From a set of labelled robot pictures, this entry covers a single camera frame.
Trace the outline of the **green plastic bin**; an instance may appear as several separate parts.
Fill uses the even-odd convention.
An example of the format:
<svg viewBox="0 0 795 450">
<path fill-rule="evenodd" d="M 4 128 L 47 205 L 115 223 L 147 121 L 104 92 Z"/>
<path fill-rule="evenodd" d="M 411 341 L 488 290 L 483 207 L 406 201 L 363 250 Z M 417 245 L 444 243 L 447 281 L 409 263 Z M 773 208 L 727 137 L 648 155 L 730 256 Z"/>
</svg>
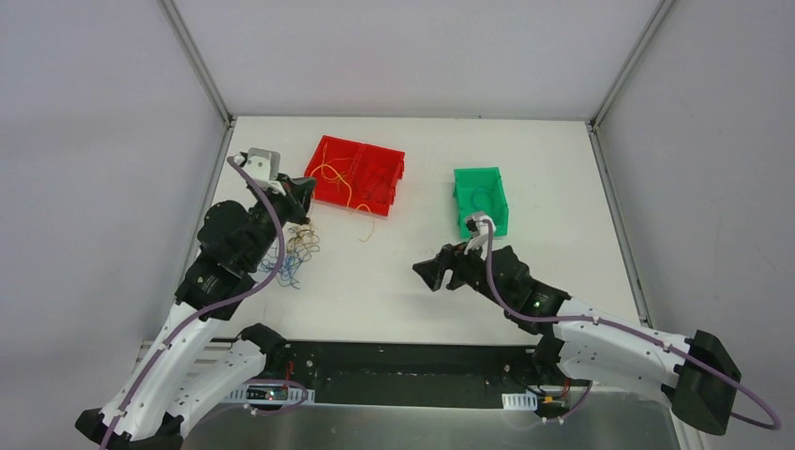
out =
<svg viewBox="0 0 795 450">
<path fill-rule="evenodd" d="M 458 234 L 468 238 L 466 217 L 484 211 L 496 225 L 495 236 L 508 234 L 509 206 L 503 188 L 503 178 L 498 167 L 459 168 L 453 170 L 453 197 L 457 204 Z"/>
</svg>

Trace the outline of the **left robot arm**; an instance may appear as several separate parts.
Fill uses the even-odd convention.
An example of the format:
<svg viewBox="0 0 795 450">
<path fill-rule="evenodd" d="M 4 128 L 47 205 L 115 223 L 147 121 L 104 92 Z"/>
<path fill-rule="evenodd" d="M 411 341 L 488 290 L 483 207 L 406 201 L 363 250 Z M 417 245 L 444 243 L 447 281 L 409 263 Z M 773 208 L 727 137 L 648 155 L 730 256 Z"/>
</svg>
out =
<svg viewBox="0 0 795 450">
<path fill-rule="evenodd" d="M 211 206 L 197 238 L 200 252 L 174 294 L 155 341 L 121 391 L 105 406 L 81 412 L 75 428 L 103 449 L 178 449 L 219 402 L 260 375 L 285 369 L 283 337 L 262 323 L 244 328 L 226 355 L 188 380 L 188 370 L 242 301 L 265 286 L 254 274 L 287 223 L 309 222 L 317 181 L 280 173 L 251 191 L 245 207 L 228 200 Z"/>
</svg>

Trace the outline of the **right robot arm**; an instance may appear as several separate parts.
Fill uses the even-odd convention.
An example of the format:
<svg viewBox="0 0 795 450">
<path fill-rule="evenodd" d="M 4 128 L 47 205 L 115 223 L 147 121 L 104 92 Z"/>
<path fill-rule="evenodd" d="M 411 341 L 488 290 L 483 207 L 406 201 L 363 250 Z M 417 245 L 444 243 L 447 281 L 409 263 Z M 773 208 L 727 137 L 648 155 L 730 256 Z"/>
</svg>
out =
<svg viewBox="0 0 795 450">
<path fill-rule="evenodd" d="M 447 244 L 413 271 L 436 292 L 467 286 L 511 309 L 505 318 L 540 338 L 533 375 L 554 384 L 566 377 L 612 385 L 668 408 L 685 424 L 723 436 L 737 396 L 728 384 L 742 377 L 721 340 L 706 331 L 691 336 L 644 328 L 600 311 L 532 277 L 511 247 L 487 257 Z"/>
</svg>

